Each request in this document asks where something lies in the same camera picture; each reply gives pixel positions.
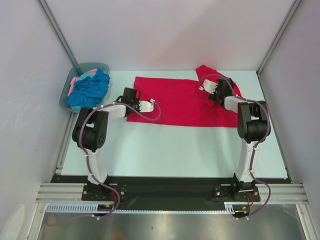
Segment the red t shirt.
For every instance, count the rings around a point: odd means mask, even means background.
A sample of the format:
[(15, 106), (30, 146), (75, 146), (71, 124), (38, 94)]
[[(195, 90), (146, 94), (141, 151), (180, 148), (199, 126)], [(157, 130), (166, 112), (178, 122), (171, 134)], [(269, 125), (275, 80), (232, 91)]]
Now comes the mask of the red t shirt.
[(127, 117), (128, 122), (182, 127), (236, 128), (238, 125), (237, 114), (210, 100), (210, 94), (200, 91), (196, 80), (137, 76), (133, 88), (141, 92), (142, 100), (153, 99), (160, 106), (143, 115), (151, 119), (159, 116), (159, 119), (149, 121), (132, 113)]

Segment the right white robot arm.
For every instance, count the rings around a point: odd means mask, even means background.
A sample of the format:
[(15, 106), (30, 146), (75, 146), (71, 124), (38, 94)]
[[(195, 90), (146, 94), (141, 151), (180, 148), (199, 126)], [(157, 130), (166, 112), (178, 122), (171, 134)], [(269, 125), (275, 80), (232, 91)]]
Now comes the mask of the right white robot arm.
[(241, 138), (241, 153), (235, 172), (238, 182), (230, 188), (231, 196), (242, 201), (249, 194), (243, 183), (255, 180), (256, 161), (260, 145), (271, 132), (271, 121), (265, 101), (244, 98), (235, 92), (235, 84), (230, 78), (219, 78), (217, 82), (204, 80), (203, 90), (209, 93), (209, 99), (223, 109), (236, 113), (237, 132)]

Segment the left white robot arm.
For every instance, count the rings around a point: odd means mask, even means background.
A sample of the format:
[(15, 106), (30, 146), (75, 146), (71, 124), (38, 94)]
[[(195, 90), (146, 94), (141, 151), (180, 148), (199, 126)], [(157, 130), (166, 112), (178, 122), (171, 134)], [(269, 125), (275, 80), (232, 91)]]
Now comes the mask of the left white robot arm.
[(104, 184), (108, 178), (107, 168), (100, 156), (100, 149), (107, 139), (108, 124), (129, 114), (140, 112), (141, 92), (126, 87), (115, 102), (96, 108), (82, 107), (79, 111), (72, 140), (83, 150), (88, 170), (88, 181), (94, 184), (93, 194), (100, 200), (110, 196), (111, 188)]

